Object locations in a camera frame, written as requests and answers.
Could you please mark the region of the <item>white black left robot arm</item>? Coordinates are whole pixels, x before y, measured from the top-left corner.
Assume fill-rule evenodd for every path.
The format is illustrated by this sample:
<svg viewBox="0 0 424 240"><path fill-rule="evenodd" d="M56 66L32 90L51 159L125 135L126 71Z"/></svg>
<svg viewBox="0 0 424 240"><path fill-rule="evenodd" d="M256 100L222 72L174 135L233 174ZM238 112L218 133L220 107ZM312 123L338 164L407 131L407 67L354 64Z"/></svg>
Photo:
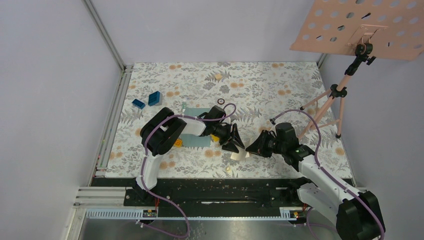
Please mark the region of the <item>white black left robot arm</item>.
<svg viewBox="0 0 424 240"><path fill-rule="evenodd" d="M213 106L199 116L177 115L163 107L141 129L141 143L145 150L140 174L135 177L133 189L136 199L144 206L152 204L158 182L161 158L171 150L180 135L198 137L213 136L224 151L239 153L245 145L236 123L231 123L231 114L224 108Z"/></svg>

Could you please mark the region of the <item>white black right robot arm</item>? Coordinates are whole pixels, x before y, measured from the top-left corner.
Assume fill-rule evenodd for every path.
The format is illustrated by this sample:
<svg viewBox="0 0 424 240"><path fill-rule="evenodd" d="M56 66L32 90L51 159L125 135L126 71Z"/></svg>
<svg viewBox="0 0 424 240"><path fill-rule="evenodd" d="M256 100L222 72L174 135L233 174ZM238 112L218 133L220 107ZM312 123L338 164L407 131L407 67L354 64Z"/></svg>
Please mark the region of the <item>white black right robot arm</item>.
<svg viewBox="0 0 424 240"><path fill-rule="evenodd" d="M301 173L284 197L293 206L304 203L326 217L342 240L383 238L385 226L377 197L325 170L316 152L299 142L290 123L279 123L274 131L263 130L246 151L264 158L281 155Z"/></svg>

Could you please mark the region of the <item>tan lined letter paper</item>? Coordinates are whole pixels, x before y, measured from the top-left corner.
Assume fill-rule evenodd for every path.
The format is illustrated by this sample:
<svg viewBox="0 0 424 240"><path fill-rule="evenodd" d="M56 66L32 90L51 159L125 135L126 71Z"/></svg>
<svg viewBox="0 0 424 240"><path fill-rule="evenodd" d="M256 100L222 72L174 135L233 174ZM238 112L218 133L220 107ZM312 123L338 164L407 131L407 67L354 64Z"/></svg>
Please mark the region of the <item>tan lined letter paper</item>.
<svg viewBox="0 0 424 240"><path fill-rule="evenodd" d="M238 149L238 153L237 152L233 152L230 156L231 160L234 161L244 161L247 158L250 157L250 153L246 152L243 148L237 148Z"/></svg>

